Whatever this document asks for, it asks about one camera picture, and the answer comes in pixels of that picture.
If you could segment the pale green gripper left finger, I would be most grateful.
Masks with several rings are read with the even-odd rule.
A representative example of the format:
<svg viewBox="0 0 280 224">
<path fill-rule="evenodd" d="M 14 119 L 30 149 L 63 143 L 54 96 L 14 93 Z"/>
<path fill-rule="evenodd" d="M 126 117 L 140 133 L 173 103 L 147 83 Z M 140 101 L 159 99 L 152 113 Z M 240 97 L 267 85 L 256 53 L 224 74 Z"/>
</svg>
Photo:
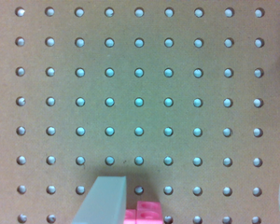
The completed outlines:
<svg viewBox="0 0 280 224">
<path fill-rule="evenodd" d="M 126 197 L 125 176 L 98 176 L 72 224 L 123 224 Z"/>
</svg>

